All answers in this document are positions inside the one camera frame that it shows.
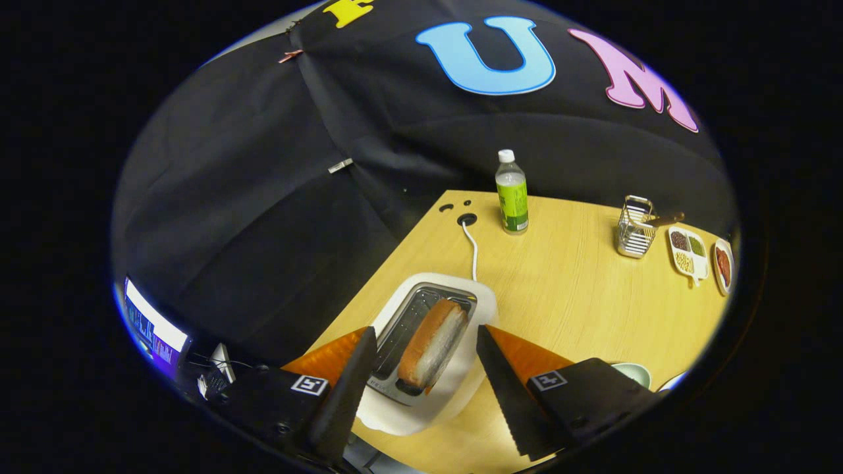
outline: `black fabric backdrop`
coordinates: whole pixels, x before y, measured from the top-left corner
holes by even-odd
[[[415,42],[437,24],[506,14],[532,19],[553,56],[539,91],[467,93]],[[502,148],[534,195],[618,207],[635,194],[723,237],[736,224],[706,126],[611,102],[603,64],[567,32],[585,29],[557,13],[437,0],[335,21],[315,11],[203,66],[135,143],[115,196],[115,280],[131,275],[182,326],[269,361],[297,357],[444,190],[494,190]],[[499,30],[470,38],[489,67],[522,61]],[[305,53],[278,64],[295,49]],[[327,173],[345,158],[355,164]]]

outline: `white cable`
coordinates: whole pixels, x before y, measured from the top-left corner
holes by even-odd
[[[471,277],[474,281],[477,281],[477,242],[474,242],[474,239],[471,238],[469,229],[465,227],[465,221],[463,221],[463,231],[465,232],[465,236],[471,240],[471,244],[475,247],[474,261],[471,263]]]

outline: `metal clip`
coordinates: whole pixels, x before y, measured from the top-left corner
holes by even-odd
[[[328,172],[333,175],[337,171],[342,170],[343,168],[345,168],[346,166],[348,166],[349,164],[352,164],[352,163],[354,163],[354,162],[350,158],[349,159],[343,159],[341,162],[331,166],[328,169]]]
[[[304,52],[304,50],[296,50],[296,51],[285,52],[284,54],[286,54],[286,56],[284,58],[282,58],[281,61],[278,62],[278,64],[283,64],[284,62],[287,62],[287,61],[293,59],[294,57],[302,54],[303,52]]]

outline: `yellow letter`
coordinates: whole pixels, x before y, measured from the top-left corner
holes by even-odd
[[[322,13],[331,12],[336,16],[336,27],[351,23],[352,21],[362,17],[364,14],[372,11],[372,6],[362,7],[360,3],[371,3],[374,0],[340,0],[337,3],[332,3],[328,8],[322,10]]]

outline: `plastic water bottle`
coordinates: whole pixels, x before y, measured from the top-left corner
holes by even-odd
[[[527,231],[527,175],[515,164],[512,150],[497,152],[501,165],[495,173],[497,196],[501,200],[503,230],[507,234],[523,234]]]

